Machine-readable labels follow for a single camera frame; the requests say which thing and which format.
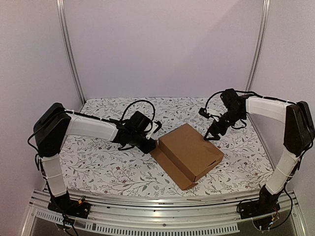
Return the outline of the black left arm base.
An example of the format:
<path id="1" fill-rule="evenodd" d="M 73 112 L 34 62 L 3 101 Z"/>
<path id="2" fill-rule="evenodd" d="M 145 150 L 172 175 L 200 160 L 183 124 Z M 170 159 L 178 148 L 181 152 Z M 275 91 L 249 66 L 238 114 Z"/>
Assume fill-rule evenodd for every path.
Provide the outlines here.
<path id="1" fill-rule="evenodd" d="M 50 211 L 64 213 L 67 216 L 87 219 L 91 210 L 91 204 L 86 201 L 72 200 L 68 195 L 51 197 L 48 204 Z"/>

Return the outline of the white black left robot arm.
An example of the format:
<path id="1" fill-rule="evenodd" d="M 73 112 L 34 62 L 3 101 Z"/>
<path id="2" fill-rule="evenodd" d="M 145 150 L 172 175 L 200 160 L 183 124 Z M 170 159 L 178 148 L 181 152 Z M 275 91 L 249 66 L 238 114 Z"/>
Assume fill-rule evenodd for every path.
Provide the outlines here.
<path id="1" fill-rule="evenodd" d="M 73 209 L 60 165 L 60 152 L 68 136 L 99 138 L 119 144 L 119 150 L 138 148 L 148 154 L 156 148 L 152 135 L 160 128 L 160 121 L 139 111 L 128 119 L 104 119 L 67 110 L 61 103 L 54 103 L 36 122 L 30 138 L 35 139 L 31 147 L 36 150 L 36 165 L 47 182 L 51 197 L 55 198 L 55 207 L 62 213 L 70 213 Z"/>

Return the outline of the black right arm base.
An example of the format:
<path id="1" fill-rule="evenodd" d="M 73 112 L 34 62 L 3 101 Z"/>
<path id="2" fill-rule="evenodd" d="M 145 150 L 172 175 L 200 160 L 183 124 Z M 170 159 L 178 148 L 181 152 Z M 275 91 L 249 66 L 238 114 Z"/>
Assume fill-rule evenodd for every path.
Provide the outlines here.
<path id="1" fill-rule="evenodd" d="M 258 200 L 241 200 L 236 208 L 241 219 L 252 218 L 280 210 L 278 195 L 259 195 Z"/>

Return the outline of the brown cardboard box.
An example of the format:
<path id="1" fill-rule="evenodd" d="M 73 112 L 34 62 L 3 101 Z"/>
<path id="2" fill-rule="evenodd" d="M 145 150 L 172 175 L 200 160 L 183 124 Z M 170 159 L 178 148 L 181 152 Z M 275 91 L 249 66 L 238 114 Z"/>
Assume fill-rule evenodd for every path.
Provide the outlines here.
<path id="1" fill-rule="evenodd" d="M 224 157 L 188 123 L 161 136 L 150 155 L 181 190 L 196 186 Z"/>

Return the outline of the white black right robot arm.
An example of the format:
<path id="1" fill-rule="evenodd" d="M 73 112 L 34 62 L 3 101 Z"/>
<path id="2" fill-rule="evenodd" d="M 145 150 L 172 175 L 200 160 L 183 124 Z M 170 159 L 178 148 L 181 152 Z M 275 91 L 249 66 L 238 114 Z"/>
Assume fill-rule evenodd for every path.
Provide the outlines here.
<path id="1" fill-rule="evenodd" d="M 280 147 L 279 157 L 274 160 L 273 173 L 254 204 L 258 214 L 265 214 L 286 189 L 299 170 L 304 155 L 314 145 L 315 126 L 309 105 L 305 101 L 295 102 L 233 88 L 218 91 L 210 97 L 216 95 L 225 106 L 224 113 L 211 110 L 208 107 L 210 99 L 199 110 L 201 116 L 213 120 L 204 134 L 206 141 L 218 141 L 229 128 L 235 129 L 237 122 L 244 123 L 249 116 L 270 119 L 280 125 L 269 135 L 272 141 L 279 139 L 276 142 Z"/>

